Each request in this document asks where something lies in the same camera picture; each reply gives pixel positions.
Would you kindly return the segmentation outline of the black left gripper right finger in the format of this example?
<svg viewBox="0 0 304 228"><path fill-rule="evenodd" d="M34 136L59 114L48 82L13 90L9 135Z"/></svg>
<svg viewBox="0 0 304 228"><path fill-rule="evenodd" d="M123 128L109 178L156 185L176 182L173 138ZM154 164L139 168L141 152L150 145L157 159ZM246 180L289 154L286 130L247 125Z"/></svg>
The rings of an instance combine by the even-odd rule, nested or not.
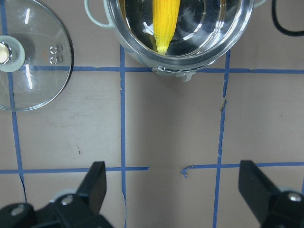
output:
<svg viewBox="0 0 304 228"><path fill-rule="evenodd" d="M261 228L304 226L304 195L277 187L250 160L240 162L238 190Z"/></svg>

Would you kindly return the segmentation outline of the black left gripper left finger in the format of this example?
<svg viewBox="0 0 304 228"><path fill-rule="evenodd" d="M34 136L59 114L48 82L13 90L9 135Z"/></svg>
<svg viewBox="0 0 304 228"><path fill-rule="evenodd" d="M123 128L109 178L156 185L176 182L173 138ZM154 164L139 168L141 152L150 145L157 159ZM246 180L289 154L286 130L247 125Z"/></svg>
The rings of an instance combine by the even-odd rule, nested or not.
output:
<svg viewBox="0 0 304 228"><path fill-rule="evenodd" d="M74 193L66 193L34 210L28 203L0 210L2 228L110 228L100 214L106 195L105 162L95 161Z"/></svg>

